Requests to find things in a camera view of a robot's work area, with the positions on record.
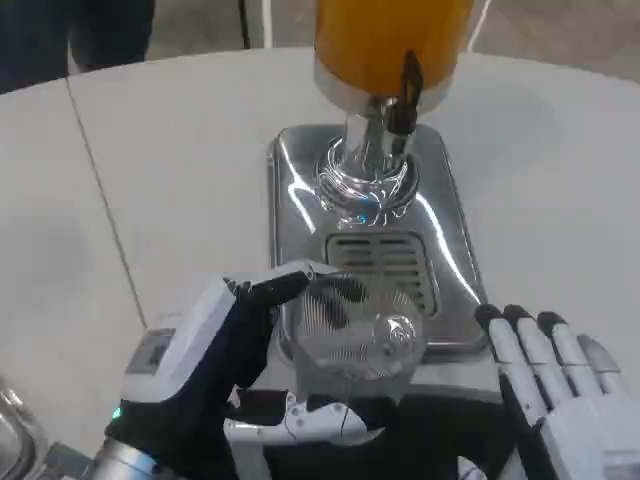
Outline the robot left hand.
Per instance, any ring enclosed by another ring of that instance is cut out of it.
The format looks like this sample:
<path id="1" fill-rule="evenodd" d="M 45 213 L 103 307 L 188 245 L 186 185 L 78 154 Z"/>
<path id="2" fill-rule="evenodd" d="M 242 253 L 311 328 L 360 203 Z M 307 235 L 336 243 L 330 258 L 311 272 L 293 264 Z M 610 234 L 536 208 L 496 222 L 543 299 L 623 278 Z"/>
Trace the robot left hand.
<path id="1" fill-rule="evenodd" d="M 214 277 L 196 304 L 146 331 L 125 371 L 120 414 L 94 479 L 234 479 L 228 398 L 266 367 L 277 307 L 335 268 L 302 260 L 260 280 Z"/>

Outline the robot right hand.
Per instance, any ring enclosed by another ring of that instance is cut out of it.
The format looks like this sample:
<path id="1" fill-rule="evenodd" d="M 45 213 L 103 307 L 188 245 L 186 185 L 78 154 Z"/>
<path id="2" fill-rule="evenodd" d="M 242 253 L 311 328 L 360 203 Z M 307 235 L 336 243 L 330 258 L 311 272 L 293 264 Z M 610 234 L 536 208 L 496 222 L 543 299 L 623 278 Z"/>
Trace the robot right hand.
<path id="1" fill-rule="evenodd" d="M 608 350 L 553 311 L 485 304 L 475 318 L 514 434 L 500 478 L 638 478 L 639 401 Z"/>

